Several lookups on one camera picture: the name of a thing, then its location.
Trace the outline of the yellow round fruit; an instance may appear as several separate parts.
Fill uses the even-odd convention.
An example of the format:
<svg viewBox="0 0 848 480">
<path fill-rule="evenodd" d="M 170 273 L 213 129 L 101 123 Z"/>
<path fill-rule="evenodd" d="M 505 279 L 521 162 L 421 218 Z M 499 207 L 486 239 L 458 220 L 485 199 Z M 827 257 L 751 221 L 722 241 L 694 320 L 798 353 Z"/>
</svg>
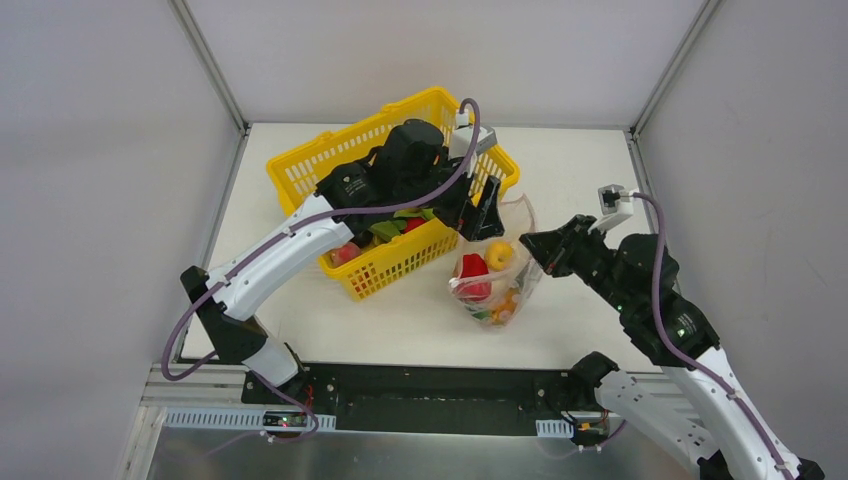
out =
<svg viewBox="0 0 848 480">
<path fill-rule="evenodd" d="M 509 268 L 514 259 L 514 248 L 507 241 L 493 241 L 484 252 L 484 261 L 490 271 L 504 271 Z"/>
</svg>

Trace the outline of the clear zip top bag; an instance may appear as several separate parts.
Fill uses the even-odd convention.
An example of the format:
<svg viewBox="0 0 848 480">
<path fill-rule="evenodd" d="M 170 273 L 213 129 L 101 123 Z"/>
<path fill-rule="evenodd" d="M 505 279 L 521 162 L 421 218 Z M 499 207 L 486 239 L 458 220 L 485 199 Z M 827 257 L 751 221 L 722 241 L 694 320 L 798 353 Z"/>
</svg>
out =
<svg viewBox="0 0 848 480">
<path fill-rule="evenodd" d="M 483 241 L 462 239 L 448 289 L 477 323 L 504 327 L 519 314 L 538 285 L 542 271 L 520 237 L 537 230 L 530 199 L 521 195 L 498 204 L 505 232 Z"/>
</svg>

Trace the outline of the red bell pepper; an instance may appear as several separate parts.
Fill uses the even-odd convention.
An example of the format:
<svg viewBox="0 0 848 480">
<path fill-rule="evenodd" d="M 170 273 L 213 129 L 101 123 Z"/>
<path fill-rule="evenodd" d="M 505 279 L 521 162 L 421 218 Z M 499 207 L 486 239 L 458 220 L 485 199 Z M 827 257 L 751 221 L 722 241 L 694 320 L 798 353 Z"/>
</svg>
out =
<svg viewBox="0 0 848 480">
<path fill-rule="evenodd" d="M 477 253 L 462 256 L 461 268 L 458 273 L 459 283 L 455 287 L 456 295 L 470 302 L 483 302 L 491 295 L 491 282 L 479 280 L 489 274 L 484 259 Z"/>
</svg>

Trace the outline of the toy pineapple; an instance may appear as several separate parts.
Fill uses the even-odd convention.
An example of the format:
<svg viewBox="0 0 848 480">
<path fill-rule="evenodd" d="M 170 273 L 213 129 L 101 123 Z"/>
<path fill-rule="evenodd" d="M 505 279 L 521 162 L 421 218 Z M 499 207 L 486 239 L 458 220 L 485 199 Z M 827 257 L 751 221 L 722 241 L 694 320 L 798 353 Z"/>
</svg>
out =
<svg viewBox="0 0 848 480">
<path fill-rule="evenodd" d="M 472 312 L 471 316 L 485 325 L 505 326 L 519 311 L 522 298 L 522 292 L 518 288 L 510 288 L 494 307 Z"/>
</svg>

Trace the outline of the yellow plastic basket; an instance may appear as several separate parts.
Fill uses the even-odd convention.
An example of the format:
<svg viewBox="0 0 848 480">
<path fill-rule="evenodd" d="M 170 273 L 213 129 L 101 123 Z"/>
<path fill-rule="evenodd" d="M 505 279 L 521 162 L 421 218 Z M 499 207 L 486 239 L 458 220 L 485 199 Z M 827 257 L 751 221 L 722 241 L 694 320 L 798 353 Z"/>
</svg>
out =
<svg viewBox="0 0 848 480">
<path fill-rule="evenodd" d="M 343 130 L 272 158 L 267 173 L 283 211 L 291 215 L 308 197 L 322 195 L 360 235 L 410 209 L 411 201 L 444 185 L 462 160 L 449 158 L 448 143 L 460 103 L 441 87 L 431 87 Z M 489 175 L 501 181 L 499 199 L 519 179 L 517 164 L 499 146 L 475 162 L 472 201 Z M 364 299 L 407 273 L 453 250 L 461 237 L 437 219 L 437 199 L 424 204 L 433 220 L 333 268 L 324 251 L 324 273 L 355 300 Z"/>
</svg>

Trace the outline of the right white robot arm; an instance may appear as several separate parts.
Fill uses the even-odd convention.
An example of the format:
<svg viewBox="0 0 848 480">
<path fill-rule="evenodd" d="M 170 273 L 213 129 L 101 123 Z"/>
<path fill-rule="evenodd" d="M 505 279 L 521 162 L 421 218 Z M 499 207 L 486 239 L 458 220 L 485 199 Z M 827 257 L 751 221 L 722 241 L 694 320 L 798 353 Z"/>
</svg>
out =
<svg viewBox="0 0 848 480">
<path fill-rule="evenodd" d="M 792 453 L 767 425 L 705 314 L 674 290 L 679 265 L 663 233 L 631 234 L 613 249 L 595 222 L 577 215 L 520 242 L 545 274 L 575 275 L 613 307 L 631 343 L 679 388 L 699 419 L 642 399 L 635 381 L 599 352 L 572 368 L 572 404 L 612 410 L 697 479 L 824 478 L 815 461 Z"/>
</svg>

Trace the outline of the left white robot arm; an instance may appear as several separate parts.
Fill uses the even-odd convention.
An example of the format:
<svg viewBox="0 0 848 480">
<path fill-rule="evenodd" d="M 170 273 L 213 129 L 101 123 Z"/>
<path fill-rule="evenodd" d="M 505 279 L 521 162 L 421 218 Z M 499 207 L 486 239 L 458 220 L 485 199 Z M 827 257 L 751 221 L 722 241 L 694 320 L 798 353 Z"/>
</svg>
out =
<svg viewBox="0 0 848 480">
<path fill-rule="evenodd" d="M 285 282 L 333 249 L 351 242 L 400 210 L 429 209 L 468 241 L 500 236 L 500 180 L 490 175 L 478 201 L 470 189 L 471 165 L 497 143 L 494 130 L 466 115 L 449 137 L 435 125 L 409 119 L 388 131 L 382 144 L 334 167 L 303 204 L 250 250 L 212 271 L 187 268 L 180 282 L 224 362 L 241 364 L 265 379 L 281 404 L 305 390 L 303 368 L 293 350 L 259 323 L 258 308 Z"/>
</svg>

